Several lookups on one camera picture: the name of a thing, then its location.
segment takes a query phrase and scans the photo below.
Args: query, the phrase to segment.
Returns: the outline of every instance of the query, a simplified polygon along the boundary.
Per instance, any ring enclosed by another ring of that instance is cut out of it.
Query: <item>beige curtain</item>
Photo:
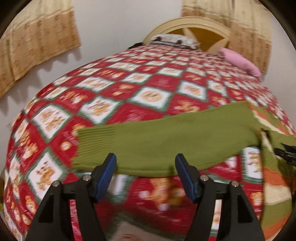
[[[33,66],[79,46],[73,0],[32,0],[0,39],[0,97]]]
[[[229,48],[266,74],[271,54],[271,13],[258,0],[183,0],[182,16],[204,16],[230,27]]]

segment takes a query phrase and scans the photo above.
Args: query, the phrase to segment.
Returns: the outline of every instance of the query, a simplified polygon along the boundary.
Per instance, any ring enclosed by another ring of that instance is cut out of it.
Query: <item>screw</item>
[[[239,183],[237,181],[232,181],[231,185],[233,185],[236,188],[239,186]]]
[[[201,175],[200,179],[205,182],[209,179],[209,177],[207,175]]]
[[[57,187],[57,186],[59,185],[59,181],[58,181],[58,180],[54,181],[54,182],[52,183],[52,185],[53,185],[54,187]]]
[[[83,179],[84,181],[88,181],[88,180],[91,179],[91,175],[84,175],[84,176],[82,177],[82,179]]]

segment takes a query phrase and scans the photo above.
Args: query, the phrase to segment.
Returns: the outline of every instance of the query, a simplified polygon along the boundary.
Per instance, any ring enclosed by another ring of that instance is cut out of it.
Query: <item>wall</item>
[[[10,123],[29,100],[61,75],[90,61],[141,42],[159,24],[180,16],[181,0],[74,0],[82,46],[33,68],[0,99],[0,170],[4,167]],[[296,124],[294,112],[296,53],[286,33],[273,18],[271,63],[263,84]]]
[[[180,16],[181,0],[74,0],[74,8],[82,46],[36,66],[0,99],[0,172],[7,124],[39,90],[79,66],[141,42],[156,26]]]

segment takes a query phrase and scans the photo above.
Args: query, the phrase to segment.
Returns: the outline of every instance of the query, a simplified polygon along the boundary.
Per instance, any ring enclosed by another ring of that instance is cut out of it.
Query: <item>patterned bedspread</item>
[[[77,130],[98,124],[144,121],[248,100],[266,106],[292,133],[276,98],[258,79],[200,50],[145,45],[99,59],[69,72],[43,88],[17,116],[8,144],[4,213],[18,241],[54,180],[76,181],[71,169]],[[262,211],[260,151],[240,155],[203,171],[214,180],[237,180],[258,217]],[[79,232],[75,202],[72,225]],[[195,205],[185,197],[178,177],[113,177],[96,211],[108,240],[183,240]],[[216,202],[210,240],[219,226]]]

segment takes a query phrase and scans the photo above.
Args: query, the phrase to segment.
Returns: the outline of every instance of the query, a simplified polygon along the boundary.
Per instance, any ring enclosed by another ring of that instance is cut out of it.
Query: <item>round cookie face print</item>
[[[149,90],[149,91],[143,92],[141,94],[141,98],[147,102],[156,102],[161,100],[162,94],[157,91]]]

